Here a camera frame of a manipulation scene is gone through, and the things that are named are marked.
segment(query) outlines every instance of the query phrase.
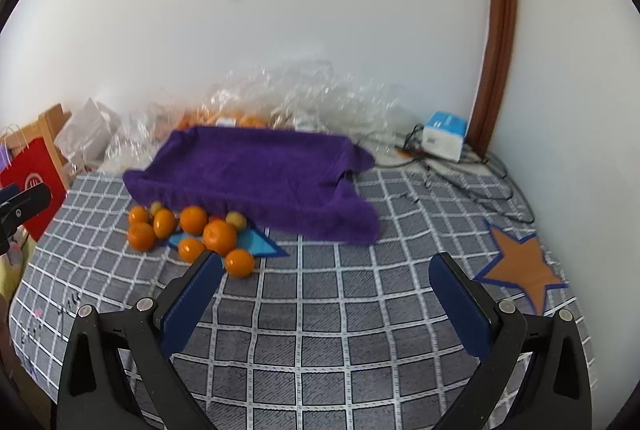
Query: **orange star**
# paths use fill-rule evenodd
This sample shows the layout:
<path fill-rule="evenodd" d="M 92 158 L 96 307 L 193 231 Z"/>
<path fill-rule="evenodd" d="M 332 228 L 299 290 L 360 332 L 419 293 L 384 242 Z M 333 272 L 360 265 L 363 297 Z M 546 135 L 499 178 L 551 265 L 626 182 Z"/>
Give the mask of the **orange star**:
<path fill-rule="evenodd" d="M 534 233 L 517 240 L 497 226 L 489 225 L 489 233 L 500 254 L 475 280 L 521 289 L 537 315 L 544 314 L 546 290 L 567 287 L 546 263 L 540 240 Z"/>

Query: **tissue box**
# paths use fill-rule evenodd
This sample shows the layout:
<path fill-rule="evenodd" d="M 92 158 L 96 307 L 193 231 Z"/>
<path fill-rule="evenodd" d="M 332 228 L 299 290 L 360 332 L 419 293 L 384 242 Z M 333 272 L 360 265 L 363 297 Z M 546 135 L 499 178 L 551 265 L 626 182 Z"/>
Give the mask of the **tissue box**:
<path fill-rule="evenodd" d="M 466 120 L 438 111 L 424 125 L 422 148 L 430 154 L 457 162 L 462 154 L 465 134 Z"/>

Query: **purple towel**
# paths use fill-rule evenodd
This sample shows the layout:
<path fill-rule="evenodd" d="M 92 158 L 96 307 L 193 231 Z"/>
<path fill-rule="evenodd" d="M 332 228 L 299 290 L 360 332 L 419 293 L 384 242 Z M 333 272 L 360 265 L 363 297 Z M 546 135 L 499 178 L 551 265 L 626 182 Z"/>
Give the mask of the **purple towel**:
<path fill-rule="evenodd" d="M 374 165 L 347 137 L 284 130 L 197 126 L 175 131 L 149 167 L 122 179 L 140 204 L 209 214 L 242 212 L 254 222 L 316 240 L 371 244 L 380 222 L 345 172 Z"/>

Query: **wall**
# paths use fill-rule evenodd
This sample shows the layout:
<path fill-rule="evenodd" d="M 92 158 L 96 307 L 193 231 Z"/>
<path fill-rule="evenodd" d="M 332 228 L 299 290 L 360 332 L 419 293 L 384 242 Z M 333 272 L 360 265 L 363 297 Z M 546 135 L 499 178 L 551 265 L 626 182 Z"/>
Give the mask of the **wall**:
<path fill-rule="evenodd" d="M 520 0 L 492 141 L 585 313 L 596 428 L 640 380 L 638 53 L 630 0 Z"/>
<path fill-rule="evenodd" d="M 406 86 L 420 117 L 469 116 L 487 17 L 488 0 L 21 0 L 0 34 L 0 124 L 89 96 L 198 100 L 228 70 L 306 57 Z"/>

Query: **gray plaid tablecloth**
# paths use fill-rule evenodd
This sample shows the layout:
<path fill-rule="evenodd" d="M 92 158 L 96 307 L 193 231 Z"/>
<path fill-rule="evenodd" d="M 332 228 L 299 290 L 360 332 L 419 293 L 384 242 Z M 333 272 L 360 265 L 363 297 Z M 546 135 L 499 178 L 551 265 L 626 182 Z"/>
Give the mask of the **gray plaid tablecloth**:
<path fill-rule="evenodd" d="M 492 197 L 505 193 L 492 176 L 460 180 Z M 380 213 L 377 244 L 311 241 L 267 229 L 290 256 L 260 260 L 246 280 L 225 276 L 186 348 L 172 357 L 220 430 L 428 428 L 476 368 L 431 290 L 429 259 L 448 251 L 473 276 L 497 254 L 486 220 L 518 237 L 534 228 L 488 214 L 436 177 L 374 170 L 355 184 Z M 120 179 L 76 179 L 12 302 L 15 349 L 53 400 L 81 304 L 120 310 L 156 295 L 186 269 L 170 248 L 138 253 L 128 246 L 130 202 Z M 514 200 L 494 206 L 524 209 Z M 519 290 L 487 289 L 531 312 Z M 574 314 L 591 374 L 591 341 L 575 296 L 551 290 L 547 307 L 547 314 L 561 307 Z M 135 363 L 125 351 L 122 357 L 145 418 L 162 428 Z M 503 421 L 527 362 L 520 357 L 490 428 Z"/>

